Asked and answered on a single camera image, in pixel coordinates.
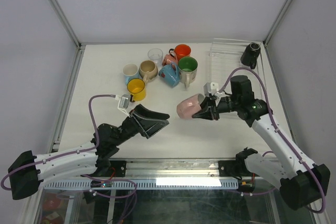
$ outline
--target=glass cup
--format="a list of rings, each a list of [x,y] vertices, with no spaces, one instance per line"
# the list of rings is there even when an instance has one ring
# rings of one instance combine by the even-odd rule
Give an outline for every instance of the glass cup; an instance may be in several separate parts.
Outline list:
[[[141,79],[130,80],[127,89],[133,95],[133,101],[142,101],[146,97],[145,83]]]
[[[159,48],[153,48],[148,51],[148,58],[154,61],[158,68],[162,67],[163,52]]]

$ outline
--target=yellow mug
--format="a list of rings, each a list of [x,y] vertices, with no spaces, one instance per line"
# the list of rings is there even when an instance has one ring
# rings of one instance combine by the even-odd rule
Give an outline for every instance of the yellow mug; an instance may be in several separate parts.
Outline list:
[[[133,95],[133,101],[141,101],[146,97],[145,83],[141,79],[130,80],[127,89]]]

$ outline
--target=transparent tray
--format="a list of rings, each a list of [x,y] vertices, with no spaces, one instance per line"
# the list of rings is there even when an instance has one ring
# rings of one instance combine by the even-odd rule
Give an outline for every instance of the transparent tray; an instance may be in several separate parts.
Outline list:
[[[244,41],[244,40],[232,40],[232,39],[214,39],[211,45],[211,50],[208,58],[208,82],[217,82],[221,87],[224,85],[229,74],[238,67],[245,67],[240,58],[245,51],[245,48],[251,42],[258,43],[257,41]],[[254,71],[264,80],[263,68],[260,66],[260,60],[257,62],[257,67]],[[256,99],[263,99],[261,86],[256,77],[248,71],[238,71],[234,75],[246,75],[252,83],[252,89]],[[225,89],[226,92],[231,93],[230,83]],[[221,114],[227,118],[237,118],[236,113]]]

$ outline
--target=black mug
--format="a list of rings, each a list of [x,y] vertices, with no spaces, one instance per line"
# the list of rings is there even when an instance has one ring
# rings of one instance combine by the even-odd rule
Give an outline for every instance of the black mug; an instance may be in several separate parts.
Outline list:
[[[240,58],[241,64],[246,65],[251,69],[255,69],[260,51],[260,45],[258,43],[249,44]]]

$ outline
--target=pink cup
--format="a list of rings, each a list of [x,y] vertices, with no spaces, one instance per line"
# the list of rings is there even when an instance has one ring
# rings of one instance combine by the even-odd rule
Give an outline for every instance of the pink cup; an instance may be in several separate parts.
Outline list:
[[[193,114],[202,109],[201,103],[203,102],[204,98],[204,95],[196,94],[179,103],[179,105],[176,107],[176,112],[179,117],[182,119],[192,119]]]

